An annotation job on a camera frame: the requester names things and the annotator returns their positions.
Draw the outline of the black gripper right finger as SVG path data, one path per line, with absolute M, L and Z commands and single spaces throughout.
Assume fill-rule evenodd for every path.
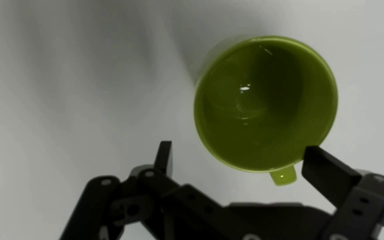
M 382 175 L 362 175 L 316 146 L 305 149 L 301 175 L 336 207 L 321 240 L 377 240 L 384 229 Z

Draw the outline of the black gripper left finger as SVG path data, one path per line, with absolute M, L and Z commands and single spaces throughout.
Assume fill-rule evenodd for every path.
M 196 217 L 197 191 L 170 179 L 172 143 L 161 142 L 154 163 L 136 167 L 126 181 L 89 181 L 60 240 L 121 240 L 129 225 L 141 223 L 156 240 L 210 240 Z

